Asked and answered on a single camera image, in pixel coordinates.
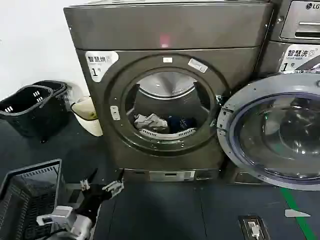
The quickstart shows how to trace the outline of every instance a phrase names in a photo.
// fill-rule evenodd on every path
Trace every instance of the dryer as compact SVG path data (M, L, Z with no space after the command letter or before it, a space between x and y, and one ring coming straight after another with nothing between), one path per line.
M209 0L107 0L64 9L119 168L155 181L218 175L225 154L217 116L231 89L251 75L272 11L264 1ZM139 116L143 124L154 118L156 127L138 128Z
M222 107L218 138L240 172L318 191L320 2L283 0L275 9L256 69L259 80Z

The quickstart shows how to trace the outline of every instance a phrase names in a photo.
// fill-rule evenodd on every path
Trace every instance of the cable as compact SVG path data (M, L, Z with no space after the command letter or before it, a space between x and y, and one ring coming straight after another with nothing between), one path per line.
M49 239L50 237L52 237L53 235L58 234L58 233L61 233L61 232L67 232L67 229L65 229L65 228L60 228L60 229L58 229L58 230L56 230L56 231L53 231L53 232L51 232L49 235L45 236L42 240L47 240L47 239Z

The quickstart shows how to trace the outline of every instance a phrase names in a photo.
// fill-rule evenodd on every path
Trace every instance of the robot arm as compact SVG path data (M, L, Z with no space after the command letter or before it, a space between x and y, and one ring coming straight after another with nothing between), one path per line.
M36 218L40 226L58 224L64 231L53 234L48 240L88 240L91 229L95 226L100 205L103 201L110 200L123 189L123 174L118 180L106 186L89 184L88 179L80 181L84 200L77 209L70 206L57 206L51 214L41 215Z

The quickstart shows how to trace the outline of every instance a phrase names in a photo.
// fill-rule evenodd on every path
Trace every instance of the lg logo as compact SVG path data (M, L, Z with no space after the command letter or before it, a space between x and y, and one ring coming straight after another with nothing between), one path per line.
M306 6L306 9L320 9L320 4L312 4L311 2L309 2Z

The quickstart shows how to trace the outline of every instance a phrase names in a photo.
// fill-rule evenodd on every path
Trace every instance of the green floor line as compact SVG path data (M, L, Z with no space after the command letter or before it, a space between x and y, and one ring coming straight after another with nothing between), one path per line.
M298 206L296 204L296 201L294 200L294 197L292 196L291 194L291 190L288 189L288 188L280 188L281 192L282 192L282 195L286 201L286 203L288 204L289 208L293 209L293 210L296 210L296 211L299 211L298 209ZM308 225L305 217L296 217L295 218L296 221L298 222L305 238L307 240L316 240L316 236L315 234L312 232L310 226Z

